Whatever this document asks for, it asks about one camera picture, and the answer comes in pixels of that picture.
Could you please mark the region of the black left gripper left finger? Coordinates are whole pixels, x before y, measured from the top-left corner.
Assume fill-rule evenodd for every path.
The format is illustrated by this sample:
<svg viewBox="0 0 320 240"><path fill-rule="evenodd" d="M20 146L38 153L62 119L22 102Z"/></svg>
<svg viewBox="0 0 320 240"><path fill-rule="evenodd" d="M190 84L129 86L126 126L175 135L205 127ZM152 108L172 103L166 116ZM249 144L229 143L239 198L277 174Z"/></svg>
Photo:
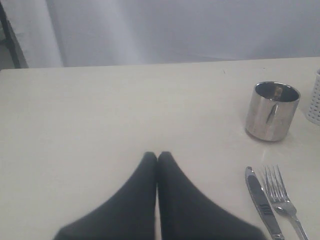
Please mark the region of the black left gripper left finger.
<svg viewBox="0 0 320 240"><path fill-rule="evenodd" d="M55 239L155 239L156 168L156 155L146 152L131 177L110 199L61 228Z"/></svg>

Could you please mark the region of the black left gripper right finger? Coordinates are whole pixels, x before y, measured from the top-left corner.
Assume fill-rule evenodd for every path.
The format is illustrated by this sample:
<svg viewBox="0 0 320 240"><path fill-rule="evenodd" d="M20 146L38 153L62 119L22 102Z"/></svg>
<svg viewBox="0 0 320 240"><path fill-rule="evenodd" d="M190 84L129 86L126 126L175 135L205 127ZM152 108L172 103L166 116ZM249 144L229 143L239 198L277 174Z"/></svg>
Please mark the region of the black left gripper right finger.
<svg viewBox="0 0 320 240"><path fill-rule="evenodd" d="M227 212L187 178L172 154L157 162L161 235L164 240L257 240L259 229Z"/></svg>

